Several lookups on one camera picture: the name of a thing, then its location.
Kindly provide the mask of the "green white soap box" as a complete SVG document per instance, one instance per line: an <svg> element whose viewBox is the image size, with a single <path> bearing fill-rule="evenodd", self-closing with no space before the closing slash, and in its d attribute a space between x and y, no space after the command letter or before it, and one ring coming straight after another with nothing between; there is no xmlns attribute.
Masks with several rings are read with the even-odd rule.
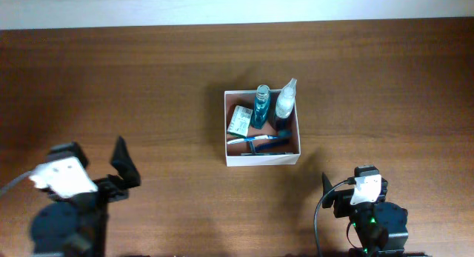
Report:
<svg viewBox="0 0 474 257"><path fill-rule="evenodd" d="M227 134L245 138L247 137L253 110L237 105L233 111L227 128Z"/></svg>

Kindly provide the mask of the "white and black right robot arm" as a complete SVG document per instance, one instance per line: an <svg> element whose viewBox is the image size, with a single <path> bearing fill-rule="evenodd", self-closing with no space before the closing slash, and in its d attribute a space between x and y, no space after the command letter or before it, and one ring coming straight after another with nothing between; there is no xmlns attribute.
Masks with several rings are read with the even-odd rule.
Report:
<svg viewBox="0 0 474 257"><path fill-rule="evenodd" d="M354 169L354 175L332 185L321 175L323 196L315 212L333 208L336 218L348 218L361 246L352 246L349 256L403 256L409 237L406 209L386 201L388 181L372 166Z"/></svg>

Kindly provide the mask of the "teal mouthwash bottle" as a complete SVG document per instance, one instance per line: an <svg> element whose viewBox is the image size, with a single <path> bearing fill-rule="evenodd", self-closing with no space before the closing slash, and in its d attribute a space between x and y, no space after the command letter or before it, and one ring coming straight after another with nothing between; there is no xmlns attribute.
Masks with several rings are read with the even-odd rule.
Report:
<svg viewBox="0 0 474 257"><path fill-rule="evenodd" d="M270 88L261 84L256 90L256 97L254 100L253 117L251 120L252 127L262 129L267 121L268 110L270 107Z"/></svg>

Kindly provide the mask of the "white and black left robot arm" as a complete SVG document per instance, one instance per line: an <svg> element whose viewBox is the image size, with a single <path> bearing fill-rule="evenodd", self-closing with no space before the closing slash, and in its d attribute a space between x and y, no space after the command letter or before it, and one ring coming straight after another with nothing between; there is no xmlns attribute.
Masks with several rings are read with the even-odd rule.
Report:
<svg viewBox="0 0 474 257"><path fill-rule="evenodd" d="M126 141L116 140L110 165L115 175L90 179L89 161L77 142L52 147L28 176L52 203L41 209L30 225L33 256L104 256L110 203L129 198L141 185Z"/></svg>

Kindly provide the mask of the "teal toothpaste tube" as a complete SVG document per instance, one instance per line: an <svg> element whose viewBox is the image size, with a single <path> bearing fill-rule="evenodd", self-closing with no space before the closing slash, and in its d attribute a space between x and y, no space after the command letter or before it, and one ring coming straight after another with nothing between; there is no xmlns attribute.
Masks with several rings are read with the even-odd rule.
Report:
<svg viewBox="0 0 474 257"><path fill-rule="evenodd" d="M241 153L241 156L285 156L293 155L294 153L282 152L282 153Z"/></svg>

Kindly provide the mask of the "blue disposable razor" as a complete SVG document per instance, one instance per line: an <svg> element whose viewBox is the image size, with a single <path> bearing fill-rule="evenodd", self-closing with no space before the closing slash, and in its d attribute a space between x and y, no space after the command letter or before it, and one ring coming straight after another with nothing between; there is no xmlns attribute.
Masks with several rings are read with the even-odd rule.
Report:
<svg viewBox="0 0 474 257"><path fill-rule="evenodd" d="M254 146L252 142L250 142L250 151L252 155L257 155L263 150L269 150L274 147L280 147L284 146L290 143L290 140L288 138L281 138L281 139L276 139L272 140L267 143L260 144L258 146Z"/></svg>

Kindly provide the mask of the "blue white toothbrush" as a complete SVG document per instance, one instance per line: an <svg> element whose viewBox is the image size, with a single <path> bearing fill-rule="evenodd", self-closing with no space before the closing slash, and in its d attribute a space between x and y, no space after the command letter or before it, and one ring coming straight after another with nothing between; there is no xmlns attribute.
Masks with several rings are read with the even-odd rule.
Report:
<svg viewBox="0 0 474 257"><path fill-rule="evenodd" d="M235 138L235 139L227 141L227 144L240 144L243 142L259 141L259 140L276 140L276 139L289 138L291 136L292 136L292 132L290 130L281 130L276 135L259 135L259 136L251 136L251 137L246 137L246 138Z"/></svg>

